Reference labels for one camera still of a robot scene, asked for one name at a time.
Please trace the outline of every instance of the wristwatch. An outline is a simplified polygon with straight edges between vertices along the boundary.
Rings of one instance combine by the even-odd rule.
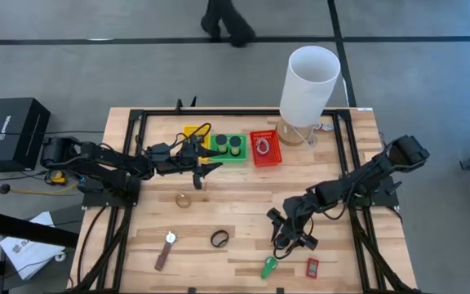
[[[170,253],[171,245],[177,241],[177,235],[173,234],[172,232],[168,232],[166,236],[166,243],[164,244],[164,248],[162,249],[161,255],[157,258],[157,262],[155,263],[156,270],[162,270],[164,266],[164,262]]]

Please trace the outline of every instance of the paper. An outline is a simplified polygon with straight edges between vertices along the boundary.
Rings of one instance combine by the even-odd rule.
[[[40,215],[30,220],[30,222],[54,227],[50,212],[42,212]],[[45,266],[51,258],[64,250],[63,246],[37,243],[13,237],[4,238],[0,242],[0,246],[7,254],[16,270],[19,271],[20,277],[23,280],[31,278]]]

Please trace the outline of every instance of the black case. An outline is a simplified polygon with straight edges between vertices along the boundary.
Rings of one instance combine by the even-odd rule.
[[[0,99],[0,172],[35,168],[49,118],[34,98]]]

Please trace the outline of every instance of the red object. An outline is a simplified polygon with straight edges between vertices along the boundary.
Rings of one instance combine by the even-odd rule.
[[[306,268],[306,276],[317,278],[318,261],[313,258],[308,259],[308,267]]]
[[[282,162],[281,147],[278,144],[277,131],[252,131],[251,138],[251,152],[253,152],[253,163],[256,167],[269,167],[278,165]],[[257,140],[264,138],[269,143],[269,151],[261,155],[257,152]]]

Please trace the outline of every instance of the red plastic basket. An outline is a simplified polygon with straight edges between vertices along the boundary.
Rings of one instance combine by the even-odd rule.
[[[277,131],[252,131],[251,138],[251,152],[253,152],[253,163],[256,167],[269,167],[278,165],[282,162],[281,147],[278,144]],[[257,140],[264,138],[269,143],[269,152],[261,155],[257,152]]]

